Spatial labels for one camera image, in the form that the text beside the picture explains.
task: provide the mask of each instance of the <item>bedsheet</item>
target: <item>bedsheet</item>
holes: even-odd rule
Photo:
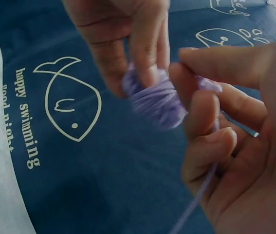
[[[276,7],[175,0],[169,35],[171,61],[185,46],[271,43]],[[37,234],[166,234],[193,199],[182,126],[158,131],[106,89],[59,1],[0,1],[0,46],[7,140]],[[213,232],[198,208],[181,233]]]

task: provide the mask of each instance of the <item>fingernail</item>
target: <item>fingernail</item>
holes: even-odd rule
[[[221,141],[224,134],[230,130],[231,130],[231,127],[227,127],[225,129],[221,129],[217,132],[214,132],[214,133],[206,136],[206,141],[209,143],[217,143],[217,142]]]

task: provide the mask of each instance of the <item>yarn pom pom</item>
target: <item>yarn pom pom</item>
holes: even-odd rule
[[[133,64],[130,64],[123,78],[123,89],[136,114],[145,116],[159,129],[169,130],[181,124],[187,111],[166,71],[158,71],[158,84],[144,88]]]

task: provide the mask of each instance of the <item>fish eye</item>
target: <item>fish eye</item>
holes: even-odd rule
[[[78,124],[77,123],[73,123],[72,124],[72,128],[74,128],[74,129],[78,128]]]
[[[227,37],[220,37],[220,39],[222,40],[222,41],[229,41],[229,39],[227,38]]]

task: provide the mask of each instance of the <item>white printed design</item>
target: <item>white printed design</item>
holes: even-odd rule
[[[44,66],[50,66],[50,65],[55,65],[57,64],[58,62],[64,60],[64,59],[67,59],[69,61],[68,64],[66,64],[65,66],[63,66],[61,69],[59,69],[57,72],[54,72],[54,71],[49,71],[49,70],[44,70]],[[78,62],[81,62],[80,59],[78,58],[75,58],[75,57],[62,57],[62,58],[59,58],[57,59],[56,61],[54,62],[46,62],[46,63],[43,63],[41,65],[39,65],[38,67],[36,67],[33,71],[33,73],[48,73],[48,74],[53,74],[54,76],[52,77],[52,79],[50,80],[49,84],[48,84],[48,87],[47,87],[47,90],[46,90],[46,95],[45,95],[45,111],[46,111],[46,114],[50,120],[50,122],[55,126],[56,129],[58,129],[59,132],[61,132],[64,136],[66,136],[67,138],[71,139],[71,140],[74,140],[74,141],[77,141],[77,142],[80,142],[82,139],[85,138],[85,136],[92,130],[92,128],[94,127],[94,125],[96,124],[96,122],[98,121],[98,118],[99,118],[99,115],[101,113],[101,108],[102,108],[102,98],[100,96],[100,93],[99,91],[94,88],[93,86],[75,78],[75,77],[72,77],[72,76],[69,76],[69,75],[66,75],[66,74],[63,74],[62,72],[64,71],[64,69],[68,68],[69,66],[75,64],[75,63],[78,63]],[[96,111],[96,114],[94,116],[94,119],[93,121],[90,123],[89,127],[86,129],[85,132],[83,132],[83,134],[79,137],[75,137],[75,136],[72,136],[70,134],[68,134],[67,132],[65,132],[61,127],[59,127],[59,125],[55,122],[54,118],[52,117],[51,113],[50,113],[50,107],[49,107],[49,92],[50,92],[50,88],[54,82],[54,80],[58,77],[58,76],[62,76],[62,77],[65,77],[65,78],[68,78],[68,79],[71,79],[73,81],[76,81],[78,82],[79,84],[82,84],[82,85],[85,85],[87,86],[88,88],[90,88],[96,95],[96,98],[97,98],[97,102],[98,102],[98,106],[97,106],[97,111]],[[75,109],[62,109],[61,108],[61,105],[64,103],[64,102],[70,102],[70,101],[75,101],[75,99],[73,98],[65,98],[65,99],[61,99],[61,100],[58,100],[56,103],[55,103],[55,106],[52,107],[55,111],[57,112],[60,112],[60,113],[70,113],[70,112],[74,112]],[[78,128],[78,124],[77,123],[73,123],[71,125],[71,128],[72,129],[77,129]]]
[[[253,29],[251,33],[245,29],[239,29],[239,32],[237,33],[224,28],[211,28],[198,32],[196,38],[207,47],[241,45],[239,43],[241,39],[243,46],[245,43],[246,46],[254,46],[252,41],[269,44],[270,42],[267,39],[260,37],[261,35],[263,35],[263,32],[258,29]]]
[[[218,11],[227,15],[244,15],[250,16],[245,10],[247,7],[243,6],[241,2],[246,2],[246,0],[209,0],[210,7],[215,11]],[[219,9],[219,7],[226,7],[225,10]]]

